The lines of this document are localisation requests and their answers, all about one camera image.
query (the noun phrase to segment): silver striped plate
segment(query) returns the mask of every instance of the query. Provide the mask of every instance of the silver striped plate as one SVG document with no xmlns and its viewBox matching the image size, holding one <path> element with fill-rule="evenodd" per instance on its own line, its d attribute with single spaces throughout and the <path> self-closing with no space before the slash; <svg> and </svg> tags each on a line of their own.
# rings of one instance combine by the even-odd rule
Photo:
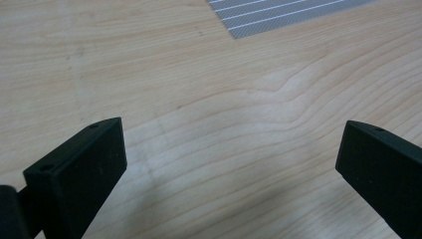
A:
<svg viewBox="0 0 422 239">
<path fill-rule="evenodd" d="M 356 7 L 374 0 L 207 0 L 234 38 Z"/>
</svg>

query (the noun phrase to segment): screw hole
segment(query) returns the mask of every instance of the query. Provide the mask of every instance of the screw hole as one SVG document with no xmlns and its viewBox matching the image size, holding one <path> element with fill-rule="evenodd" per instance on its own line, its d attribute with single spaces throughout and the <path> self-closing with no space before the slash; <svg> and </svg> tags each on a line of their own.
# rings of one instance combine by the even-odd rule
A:
<svg viewBox="0 0 422 239">
<path fill-rule="evenodd" d="M 53 164 L 47 164 L 47 165 L 42 166 L 42 167 L 40 168 L 40 170 L 41 170 L 41 171 L 48 171 L 48 170 L 52 169 L 53 167 L 54 167 L 54 165 L 53 165 Z"/>
</svg>

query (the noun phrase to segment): black plastic part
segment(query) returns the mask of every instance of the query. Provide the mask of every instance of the black plastic part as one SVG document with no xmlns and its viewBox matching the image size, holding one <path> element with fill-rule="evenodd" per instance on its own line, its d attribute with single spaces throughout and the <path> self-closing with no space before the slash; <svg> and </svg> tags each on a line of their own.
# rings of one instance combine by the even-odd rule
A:
<svg viewBox="0 0 422 239">
<path fill-rule="evenodd" d="M 335 168 L 401 238 L 422 238 L 422 148 L 348 121 Z"/>
<path fill-rule="evenodd" d="M 126 170 L 121 119 L 94 123 L 0 187 L 0 238 L 80 239 Z"/>
<path fill-rule="evenodd" d="M 0 185 L 0 238 L 30 238 L 18 193 L 6 185 Z"/>
</svg>

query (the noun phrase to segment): table surface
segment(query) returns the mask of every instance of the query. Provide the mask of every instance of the table surface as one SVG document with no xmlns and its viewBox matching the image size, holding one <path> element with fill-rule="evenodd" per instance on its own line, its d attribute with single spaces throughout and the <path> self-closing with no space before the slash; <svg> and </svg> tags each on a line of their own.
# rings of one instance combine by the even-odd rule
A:
<svg viewBox="0 0 422 239">
<path fill-rule="evenodd" d="M 334 164 L 347 120 L 422 145 L 421 99 L 420 0 L 241 40 L 205 0 L 0 1 L 2 184 L 122 117 L 87 239 L 397 238 Z"/>
</svg>

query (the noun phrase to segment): wooden table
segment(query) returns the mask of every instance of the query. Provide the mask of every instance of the wooden table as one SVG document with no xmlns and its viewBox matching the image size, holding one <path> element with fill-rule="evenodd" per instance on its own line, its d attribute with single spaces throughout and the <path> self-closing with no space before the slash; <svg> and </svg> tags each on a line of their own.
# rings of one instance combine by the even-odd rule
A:
<svg viewBox="0 0 422 239">
<path fill-rule="evenodd" d="M 241 40 L 205 0 L 0 1 L 2 184 L 122 117 L 84 238 L 397 238 L 334 164 L 347 120 L 422 145 L 421 100 L 420 0 Z"/>
</svg>

